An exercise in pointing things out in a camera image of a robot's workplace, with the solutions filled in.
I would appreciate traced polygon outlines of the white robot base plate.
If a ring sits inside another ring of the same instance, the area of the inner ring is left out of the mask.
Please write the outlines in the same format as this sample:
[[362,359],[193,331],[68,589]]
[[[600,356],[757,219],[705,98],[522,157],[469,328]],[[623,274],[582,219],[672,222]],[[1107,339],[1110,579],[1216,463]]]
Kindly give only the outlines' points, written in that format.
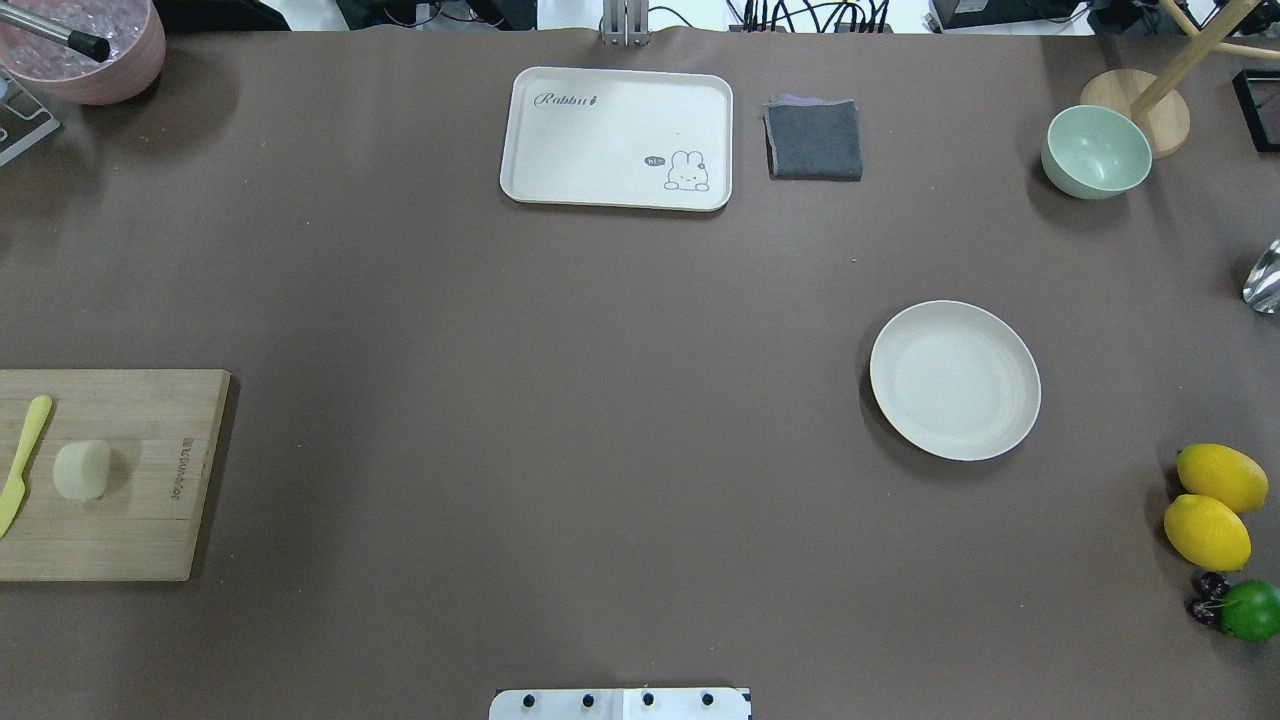
[[750,691],[733,687],[500,691],[489,719],[751,719]]

